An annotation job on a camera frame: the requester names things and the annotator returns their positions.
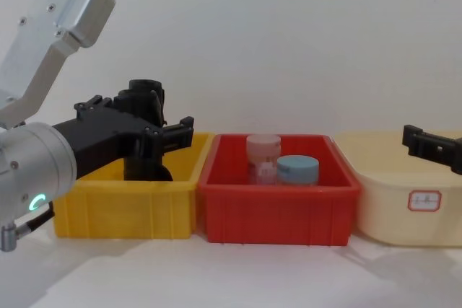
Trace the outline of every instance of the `blue lid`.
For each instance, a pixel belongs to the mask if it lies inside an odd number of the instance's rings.
[[[318,181],[319,161],[305,155],[287,155],[277,159],[277,177],[290,184],[313,184]]]

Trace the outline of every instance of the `yellow plastic bin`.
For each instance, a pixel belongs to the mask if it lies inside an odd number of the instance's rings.
[[[462,176],[408,156],[402,132],[342,133],[335,142],[364,188],[359,230],[392,245],[462,246]]]
[[[55,233],[71,238],[185,239],[196,228],[195,194],[213,135],[167,153],[173,182],[123,181],[123,160],[78,180],[54,203]]]

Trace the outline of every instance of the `plastic bin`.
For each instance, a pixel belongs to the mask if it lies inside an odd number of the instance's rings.
[[[195,192],[212,144],[194,134],[191,148],[167,153],[173,182],[123,181],[123,160],[76,182],[55,201],[55,232],[72,238],[189,238],[196,228]]]
[[[438,134],[462,137],[460,131]],[[408,156],[402,136],[382,131],[335,137],[364,188],[358,228],[392,245],[461,246],[462,176]]]
[[[283,135],[282,155],[320,161],[319,186],[248,184],[247,135],[220,135],[199,181],[201,217],[210,242],[346,245],[359,183],[326,136]]]

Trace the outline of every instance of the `jar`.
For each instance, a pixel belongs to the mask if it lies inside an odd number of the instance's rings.
[[[248,177],[250,184],[276,184],[277,159],[281,155],[281,138],[277,135],[247,137]]]
[[[317,185],[319,161],[305,155],[287,155],[277,160],[277,180],[284,185]]]

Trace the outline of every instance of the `white table surface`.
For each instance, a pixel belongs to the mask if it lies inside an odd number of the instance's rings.
[[[1,308],[462,307],[462,250],[56,239],[0,254]]]

